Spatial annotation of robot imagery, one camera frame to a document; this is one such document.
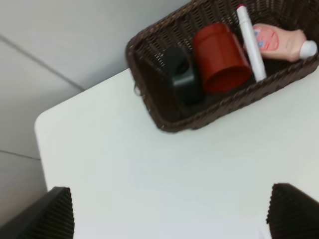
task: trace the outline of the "table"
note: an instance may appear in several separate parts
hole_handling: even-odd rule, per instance
[[[126,70],[35,124],[76,239],[255,239],[272,185],[319,199],[319,70],[199,129],[158,130]]]

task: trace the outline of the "pink bottle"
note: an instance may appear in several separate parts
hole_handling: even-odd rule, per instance
[[[318,49],[314,41],[307,41],[303,31],[286,31],[278,27],[254,25],[258,47],[264,58],[290,62],[314,56]]]

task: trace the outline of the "white marker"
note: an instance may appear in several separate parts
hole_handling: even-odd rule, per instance
[[[256,81],[262,81],[267,77],[265,66],[258,48],[253,25],[244,5],[239,5],[237,8],[237,16],[255,79]]]

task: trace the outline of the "white bottle cap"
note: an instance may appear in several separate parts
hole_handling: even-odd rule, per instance
[[[305,41],[300,49],[300,58],[307,59],[318,52],[317,44],[314,41]]]

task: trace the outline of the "red cup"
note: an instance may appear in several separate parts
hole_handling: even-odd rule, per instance
[[[209,25],[193,38],[195,59],[207,93],[224,93],[245,83],[252,75],[242,47],[230,28]]]

